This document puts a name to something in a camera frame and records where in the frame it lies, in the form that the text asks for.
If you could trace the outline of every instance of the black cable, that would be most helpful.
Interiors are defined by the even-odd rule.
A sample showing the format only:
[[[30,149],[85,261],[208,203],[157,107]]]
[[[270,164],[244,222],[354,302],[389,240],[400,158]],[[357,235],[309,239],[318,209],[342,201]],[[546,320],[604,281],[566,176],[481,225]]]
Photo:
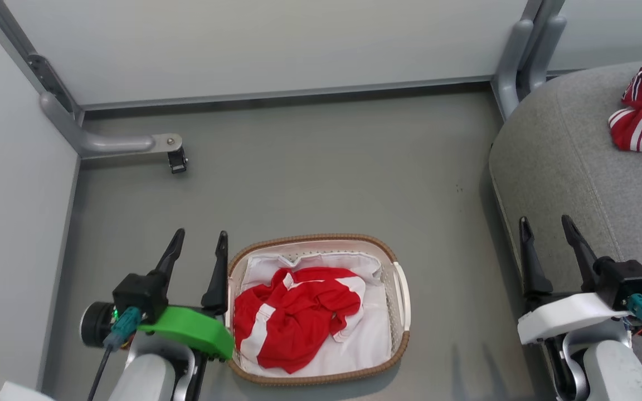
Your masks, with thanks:
[[[96,389],[98,388],[98,385],[100,383],[100,377],[103,376],[103,370],[105,369],[105,364],[108,363],[108,357],[110,356],[110,352],[113,351],[113,348],[111,347],[106,347],[105,352],[103,353],[103,358],[100,360],[100,365],[99,365],[99,371],[96,372],[96,378],[94,379],[94,383],[91,386],[91,391],[89,392],[89,401],[94,401],[94,396],[96,395]]]

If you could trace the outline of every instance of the gray metal bar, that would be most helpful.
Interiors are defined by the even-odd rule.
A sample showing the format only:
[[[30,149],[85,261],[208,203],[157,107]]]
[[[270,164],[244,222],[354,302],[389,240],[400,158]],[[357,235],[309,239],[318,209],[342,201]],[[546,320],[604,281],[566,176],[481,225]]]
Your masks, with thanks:
[[[545,0],[528,0],[527,5],[524,7],[522,18],[520,19],[534,20],[543,2],[545,2]]]
[[[54,124],[71,147],[86,158],[112,157],[130,153],[168,153],[180,150],[183,139],[178,134],[133,135],[107,137],[82,129],[66,109],[49,92],[38,98],[41,110]]]
[[[0,27],[0,44],[2,45],[3,49],[7,51],[7,54],[11,57],[11,60],[16,64],[16,66],[21,70],[21,73],[28,79],[29,82],[31,82],[31,86],[33,86],[34,89],[38,93],[41,93],[44,91],[43,85],[41,82],[38,81],[38,78],[33,74],[33,71],[29,68],[28,64],[26,63],[26,60],[20,57],[20,54],[18,53],[18,50],[16,49],[15,45],[11,43],[11,40],[7,37],[7,35],[2,31],[2,28]]]
[[[530,35],[529,37],[527,48],[524,51],[524,54],[522,54],[522,60],[519,63],[519,70],[524,69],[525,65],[527,64],[529,53],[536,47],[538,38],[544,30],[546,23],[548,23],[551,17],[558,14],[558,11],[561,10],[564,2],[565,0],[541,1],[541,4],[538,7],[538,11],[535,17],[533,17],[534,30],[532,31],[532,35]]]
[[[0,0],[0,28],[7,38],[10,40],[13,47],[20,54],[21,58],[26,60],[26,57],[36,52],[36,49],[33,48],[33,44],[28,40],[28,37],[21,26],[18,25],[18,22],[11,15],[11,11],[8,9],[7,5],[4,4],[3,0]]]
[[[446,86],[456,84],[473,84],[491,81],[492,75],[467,76],[461,78],[431,79],[426,81],[393,82],[389,84],[369,84],[356,86],[336,86],[331,88],[297,89],[292,91],[255,92],[252,94],[231,94],[200,96],[192,98],[155,99],[143,101],[102,102],[101,104],[82,105],[88,112],[135,109],[136,107],[157,106],[188,106],[194,104],[209,104],[210,102],[252,101],[280,98],[295,98],[300,96],[323,96],[335,94],[353,94],[358,92],[392,91],[395,89],[424,88],[428,86]]]
[[[553,16],[546,22],[542,35],[537,41],[537,48],[527,59],[527,68],[519,74],[522,87],[529,92],[546,83],[546,70],[564,28],[566,28],[564,16]]]
[[[33,44],[28,40],[28,36],[16,22],[3,0],[0,0],[0,32],[5,35],[8,39],[8,44],[13,46],[16,53],[26,61],[28,68],[33,71],[39,83],[43,86],[43,90],[56,94],[56,98],[75,118],[80,116],[81,107],[74,101],[73,96],[56,75],[48,60],[36,53]],[[16,58],[11,52],[9,54],[12,58]],[[40,86],[34,85],[34,87],[36,87],[37,91],[40,91]]]
[[[502,119],[509,118],[512,111],[519,106],[517,95],[517,70],[522,60],[522,53],[527,48],[529,36],[532,34],[533,21],[523,19],[517,21],[512,27],[509,41],[504,48],[502,58],[497,66],[497,74],[492,78],[492,89],[499,105]]]
[[[558,15],[564,0],[545,0],[537,13],[530,43],[519,68],[520,91],[523,95],[546,83],[546,71],[566,28],[566,18]]]

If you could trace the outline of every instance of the gray floor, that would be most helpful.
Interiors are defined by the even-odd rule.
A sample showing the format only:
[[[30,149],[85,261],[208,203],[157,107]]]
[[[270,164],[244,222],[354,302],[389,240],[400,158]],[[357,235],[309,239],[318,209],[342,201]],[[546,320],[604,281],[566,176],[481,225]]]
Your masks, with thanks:
[[[385,241],[407,274],[410,346],[393,370],[311,388],[260,388],[207,368],[201,399],[550,399],[543,365],[515,331],[519,282],[492,198],[487,157],[501,125],[489,91],[253,107],[90,121],[102,134],[177,132],[191,160],[81,171],[44,390],[85,399],[101,350],[82,346],[85,307],[147,272],[187,230],[171,302],[196,305],[220,230],[230,252],[306,233]],[[107,399],[125,355],[111,357]]]

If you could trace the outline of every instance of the metal bracket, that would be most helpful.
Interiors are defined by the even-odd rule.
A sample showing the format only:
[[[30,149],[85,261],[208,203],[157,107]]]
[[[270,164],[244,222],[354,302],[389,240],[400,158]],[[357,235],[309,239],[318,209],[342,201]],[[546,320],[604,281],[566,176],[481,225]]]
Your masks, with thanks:
[[[519,84],[524,94],[546,83],[548,64],[566,28],[566,18],[558,15],[563,3],[564,0],[544,0],[534,19],[536,29],[519,71]]]
[[[509,41],[504,48],[502,58],[499,59],[497,73],[492,78],[492,90],[494,97],[499,105],[499,112],[502,113],[502,119],[509,119],[512,111],[519,106],[519,96],[517,94],[517,71],[519,62],[522,60],[524,50],[532,34],[534,23],[526,18],[512,26],[512,33],[509,35]]]
[[[3,0],[0,0],[0,28],[16,52],[26,61],[28,68],[36,75],[44,91],[49,91],[56,95],[64,109],[71,113],[76,121],[80,122],[82,120],[81,107],[74,101],[64,82],[61,81],[56,71],[51,67],[51,63],[45,57],[36,53],[33,44],[28,40],[28,36],[21,29],[21,26]]]
[[[69,90],[66,89],[64,82],[61,81],[46,57],[38,53],[31,53],[26,56],[26,63],[29,68],[31,68],[31,71],[36,74],[36,78],[41,82],[43,88],[56,96],[61,106],[74,116],[75,121],[81,122],[81,106],[74,101],[73,96],[71,96]]]
[[[68,140],[69,144],[82,159],[113,157],[114,155],[125,155],[133,153],[173,153],[173,155],[184,156],[183,139],[178,134],[153,134],[107,137],[92,134],[82,129],[72,119],[59,100],[50,92],[43,92],[38,97],[41,110],[46,117],[59,130],[61,135]],[[183,158],[186,169],[187,159]],[[181,172],[177,167],[180,160],[171,168],[173,173]]]

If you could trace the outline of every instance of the metal frame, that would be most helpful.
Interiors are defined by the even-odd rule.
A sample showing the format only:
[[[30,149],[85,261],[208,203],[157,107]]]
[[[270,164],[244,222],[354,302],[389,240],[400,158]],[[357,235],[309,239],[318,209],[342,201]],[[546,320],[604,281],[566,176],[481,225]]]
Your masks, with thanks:
[[[40,94],[41,110],[82,159],[137,153],[168,153],[173,173],[187,169],[183,140],[178,134],[107,137],[82,129],[85,111],[61,81],[51,63],[36,53],[11,11],[0,0],[0,43]]]
[[[546,83],[548,64],[566,28],[566,18],[558,15],[563,3],[564,0],[544,0],[534,19],[536,29],[519,67],[519,84],[526,94]]]
[[[506,121],[524,98],[546,82],[548,64],[566,27],[558,15],[565,0],[538,0],[527,3],[522,19],[512,27],[492,90]]]
[[[54,94],[38,97],[41,110],[82,159],[131,153],[161,153],[180,150],[183,139],[178,134],[153,134],[107,137],[82,129],[71,118]]]

